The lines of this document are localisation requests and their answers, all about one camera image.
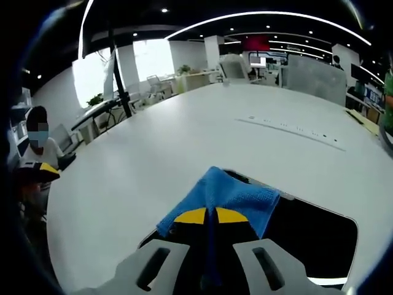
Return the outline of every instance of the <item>yellow stripe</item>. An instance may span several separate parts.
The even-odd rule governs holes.
[[[203,224],[205,211],[206,208],[199,208],[184,212],[179,215],[174,222]]]
[[[46,163],[42,163],[41,166],[39,167],[39,169],[46,170],[51,173],[59,174],[59,172],[56,169],[54,169],[52,166],[50,166],[49,164],[46,164]]]
[[[224,209],[224,208],[216,208],[217,215],[219,216],[219,223],[233,223],[233,222],[244,222],[248,221],[248,219],[240,214],[239,212]]]

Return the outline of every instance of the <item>potted plant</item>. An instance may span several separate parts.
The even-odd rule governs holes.
[[[99,93],[94,96],[91,100],[87,102],[89,106],[95,106],[96,104],[102,103],[104,101],[103,94]]]
[[[179,75],[183,75],[183,74],[188,74],[189,71],[191,71],[190,66],[187,65],[182,65],[177,72],[179,73]]]

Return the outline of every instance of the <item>face mask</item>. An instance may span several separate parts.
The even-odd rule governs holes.
[[[27,135],[33,146],[41,148],[48,140],[49,131],[29,131]]]

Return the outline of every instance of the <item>window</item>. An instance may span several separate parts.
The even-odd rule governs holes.
[[[117,49],[115,54],[117,60],[119,60]],[[86,108],[89,100],[97,94],[103,93],[105,65],[110,57],[111,50],[105,48],[87,55],[83,60],[76,60],[72,63],[75,90],[81,107]],[[113,78],[113,91],[117,91],[115,77]]]
[[[169,41],[154,39],[134,42],[134,54],[139,81],[147,77],[174,74],[172,53]]]

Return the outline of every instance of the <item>white shirt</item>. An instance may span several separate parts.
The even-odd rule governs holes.
[[[59,145],[57,145],[56,141],[49,137],[47,142],[43,146],[44,151],[42,155],[37,155],[31,149],[31,146],[27,147],[25,154],[22,157],[22,160],[25,162],[35,161],[35,162],[43,162],[52,166],[54,169],[59,169],[58,158],[64,156],[61,151]]]

